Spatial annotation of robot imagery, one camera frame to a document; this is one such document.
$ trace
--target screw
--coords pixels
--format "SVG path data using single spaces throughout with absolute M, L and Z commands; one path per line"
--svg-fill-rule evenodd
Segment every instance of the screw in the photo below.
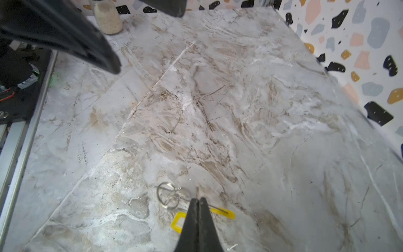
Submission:
M 0 119 L 4 119 L 8 116 L 8 112 L 0 111 Z

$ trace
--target bottle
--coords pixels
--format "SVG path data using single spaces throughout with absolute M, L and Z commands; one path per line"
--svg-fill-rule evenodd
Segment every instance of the bottle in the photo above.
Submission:
M 89 0 L 99 29 L 104 34 L 116 34 L 123 29 L 123 22 L 112 0 Z

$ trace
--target marble surface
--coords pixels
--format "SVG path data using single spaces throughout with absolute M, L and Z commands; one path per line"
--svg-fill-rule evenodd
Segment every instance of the marble surface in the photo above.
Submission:
M 173 251 L 162 181 L 235 212 L 224 250 L 403 249 L 402 163 L 272 9 L 108 39 L 118 76 L 59 56 L 5 251 Z

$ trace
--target silver metal frame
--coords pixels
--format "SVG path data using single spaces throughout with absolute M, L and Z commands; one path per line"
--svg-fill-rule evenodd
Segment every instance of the silver metal frame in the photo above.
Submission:
M 27 165 L 29 152 L 31 151 L 42 108 L 44 107 L 56 57 L 57 51 L 52 51 L 32 118 L 29 121 L 12 123 L 8 134 L 7 125 L 0 125 L 0 147 L 4 138 L 6 138 L 3 150 L 0 153 L 0 207 L 2 207 L 0 215 L 0 251 L 3 250 L 6 240 L 25 166 Z

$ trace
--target terrazzo pattern wallpaper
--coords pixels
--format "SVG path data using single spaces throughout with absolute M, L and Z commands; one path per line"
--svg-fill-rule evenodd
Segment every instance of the terrazzo pattern wallpaper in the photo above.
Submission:
M 92 16 L 88 0 L 71 0 L 85 15 Z M 261 6 L 263 0 L 187 0 L 186 10 L 236 9 Z M 113 0 L 119 14 L 154 13 L 156 9 L 139 0 Z
M 403 1 L 275 0 L 273 7 L 403 158 Z

